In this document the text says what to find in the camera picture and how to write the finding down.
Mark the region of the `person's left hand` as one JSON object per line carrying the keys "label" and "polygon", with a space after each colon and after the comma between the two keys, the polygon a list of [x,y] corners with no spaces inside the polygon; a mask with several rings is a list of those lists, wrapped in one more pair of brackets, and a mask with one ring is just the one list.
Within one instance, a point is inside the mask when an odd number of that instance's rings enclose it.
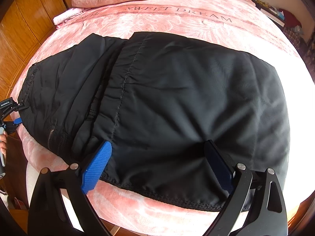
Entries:
{"label": "person's left hand", "polygon": [[7,132],[3,131],[0,135],[0,151],[4,157],[6,157],[7,152]]}

